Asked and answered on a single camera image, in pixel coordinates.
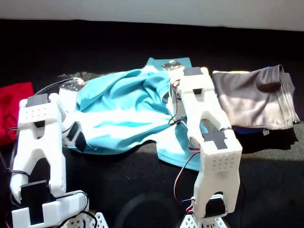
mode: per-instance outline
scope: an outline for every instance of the robotic arm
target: robotic arm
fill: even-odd
[[[167,107],[175,113],[175,122],[187,117],[188,140],[200,148],[200,171],[191,203],[193,215],[200,224],[213,224],[235,209],[242,146],[220,107],[207,68],[185,68],[176,61],[162,67],[170,76]],[[202,134],[199,124],[203,119],[218,131]]]
[[[74,85],[79,85],[78,79],[73,81]],[[76,95],[73,96],[70,103],[76,104]],[[88,211],[89,201],[84,192],[66,193],[66,160],[62,153],[63,144],[74,145],[81,151],[85,149],[86,140],[80,123],[66,111],[60,102],[60,93],[49,97],[47,94],[35,95],[21,100],[19,106],[19,136],[10,189],[22,208],[12,211],[13,227],[56,226],[83,210]],[[28,183],[41,158],[46,158],[50,165],[50,180]]]

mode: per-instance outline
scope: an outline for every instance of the black surface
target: black surface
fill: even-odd
[[[141,68],[148,57],[190,57],[193,66],[206,66],[210,72],[282,64],[296,87],[296,112],[304,118],[302,32],[87,21],[0,20],[0,28],[0,86],[32,81],[37,91],[61,80],[57,76],[63,73]],[[244,153],[267,148],[242,156],[240,176],[246,190],[242,227],[303,227],[304,134],[303,126],[295,128],[299,142],[293,131],[241,140]],[[285,151],[268,149],[273,147]],[[9,162],[10,147],[1,150]],[[182,219],[188,204],[178,205],[172,190],[180,169],[161,162],[154,143],[114,156],[70,150],[64,154],[67,190],[84,190],[90,208],[103,212],[109,227],[168,228]],[[48,172],[47,162],[39,161],[31,181],[48,178]],[[192,195],[196,175],[189,170],[183,174],[181,198]],[[8,186],[4,173],[0,180]],[[3,218],[8,188],[2,187],[0,193]],[[243,195],[240,189],[236,210],[226,217],[233,228],[238,227]]]

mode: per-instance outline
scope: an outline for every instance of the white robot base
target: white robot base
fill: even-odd
[[[109,228],[108,224],[101,212],[95,214],[97,219],[97,228]],[[85,214],[79,214],[75,218],[71,218],[63,228],[94,228],[95,220]]]
[[[186,215],[180,224],[180,228],[228,228],[220,218],[204,218],[202,222],[195,219],[193,215]]]

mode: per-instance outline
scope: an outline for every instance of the folded gray garment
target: folded gray garment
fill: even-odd
[[[295,87],[281,65],[252,72],[213,71],[212,79],[232,126],[279,130],[300,122]]]

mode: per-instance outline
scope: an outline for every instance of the turquoise fabric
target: turquoise fabric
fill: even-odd
[[[191,67],[189,58],[175,60]],[[74,113],[87,140],[85,153],[118,154],[154,140],[161,160],[178,166],[185,163],[191,153],[187,131],[182,124],[168,125],[171,116],[162,101],[168,94],[169,76],[161,65],[169,61],[150,58],[142,69],[88,81],[78,94]],[[198,156],[187,168],[199,169]]]

